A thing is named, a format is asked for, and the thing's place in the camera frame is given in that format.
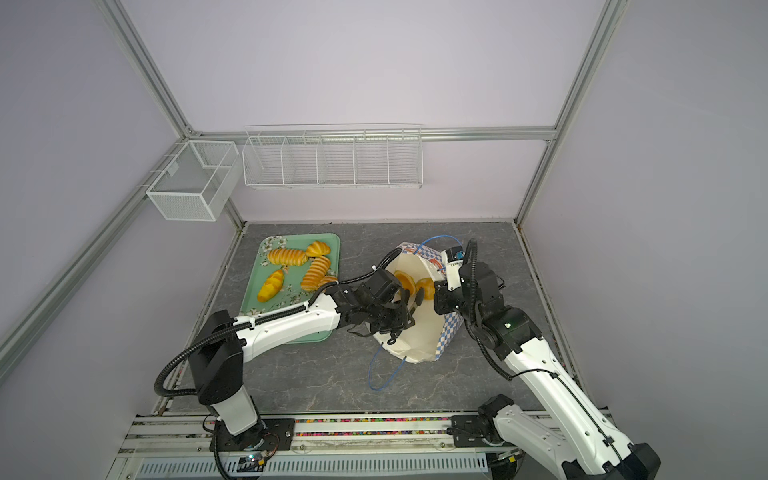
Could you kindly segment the ridged fake bread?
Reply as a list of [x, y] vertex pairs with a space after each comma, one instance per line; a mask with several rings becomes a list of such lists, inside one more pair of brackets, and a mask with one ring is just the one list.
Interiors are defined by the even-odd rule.
[[318, 282], [318, 287], [323, 287], [327, 284], [334, 284], [337, 283], [338, 279], [335, 276], [326, 275], [325, 277], [321, 278]]
[[326, 256], [315, 257], [306, 274], [300, 282], [303, 291], [314, 292], [320, 286], [320, 281], [326, 276], [331, 266], [331, 260]]

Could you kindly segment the oval fake bread roll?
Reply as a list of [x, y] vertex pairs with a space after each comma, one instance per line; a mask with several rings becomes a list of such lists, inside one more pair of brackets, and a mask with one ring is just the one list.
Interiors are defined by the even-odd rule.
[[260, 303], [266, 303], [274, 298], [282, 290], [284, 278], [285, 271], [283, 269], [277, 269], [268, 275], [258, 291], [257, 300]]

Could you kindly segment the checkered paper bag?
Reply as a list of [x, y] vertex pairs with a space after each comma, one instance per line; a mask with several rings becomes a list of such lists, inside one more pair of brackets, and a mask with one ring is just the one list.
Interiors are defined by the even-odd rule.
[[[417, 283], [422, 278], [436, 281], [445, 280], [441, 253], [427, 246], [424, 242], [403, 242], [399, 245], [401, 254], [386, 269], [391, 273], [402, 270], [411, 275]], [[386, 388], [405, 363], [419, 364], [435, 362], [440, 359], [449, 343], [458, 332], [462, 319], [458, 313], [438, 315], [433, 308], [433, 300], [423, 303], [413, 314], [415, 325], [405, 330], [394, 345], [388, 345], [389, 335], [375, 334], [373, 338], [379, 344], [368, 368], [368, 387], [373, 391]], [[388, 353], [400, 360], [400, 364], [385, 382], [374, 384], [374, 365]]]

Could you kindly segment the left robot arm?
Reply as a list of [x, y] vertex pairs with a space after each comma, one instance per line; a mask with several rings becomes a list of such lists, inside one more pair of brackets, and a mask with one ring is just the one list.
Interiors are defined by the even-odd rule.
[[266, 424], [243, 382], [247, 362], [313, 333], [345, 327], [349, 333], [367, 324], [367, 338], [388, 337], [393, 345], [415, 324], [410, 293], [386, 267], [400, 254], [394, 248], [371, 271], [348, 281], [322, 285], [309, 300], [256, 316], [212, 314], [192, 345], [160, 371], [153, 388], [165, 398], [195, 396], [231, 438], [256, 445]]

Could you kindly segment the ridged fake bread loaf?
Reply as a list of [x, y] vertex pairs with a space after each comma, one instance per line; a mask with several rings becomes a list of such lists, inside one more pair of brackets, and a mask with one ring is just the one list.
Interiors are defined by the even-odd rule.
[[267, 253], [267, 260], [270, 264], [280, 266], [301, 266], [308, 261], [304, 250], [294, 248], [275, 248]]

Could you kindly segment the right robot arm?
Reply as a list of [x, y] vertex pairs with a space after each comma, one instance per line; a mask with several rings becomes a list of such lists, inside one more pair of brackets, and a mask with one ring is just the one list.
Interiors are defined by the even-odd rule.
[[554, 428], [499, 394], [478, 409], [492, 443], [508, 442], [559, 479], [653, 479], [661, 460], [635, 443], [588, 398], [556, 358], [533, 320], [505, 303], [496, 273], [478, 246], [442, 252], [445, 278], [435, 284], [435, 311], [457, 313], [486, 361], [505, 380], [521, 379]]

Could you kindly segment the round fake bread roll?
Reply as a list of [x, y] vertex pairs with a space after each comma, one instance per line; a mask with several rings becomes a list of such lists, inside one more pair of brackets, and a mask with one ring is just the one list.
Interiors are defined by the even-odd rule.
[[414, 297], [416, 295], [416, 283], [413, 277], [402, 270], [396, 270], [394, 275], [402, 287], [409, 292], [409, 296]]

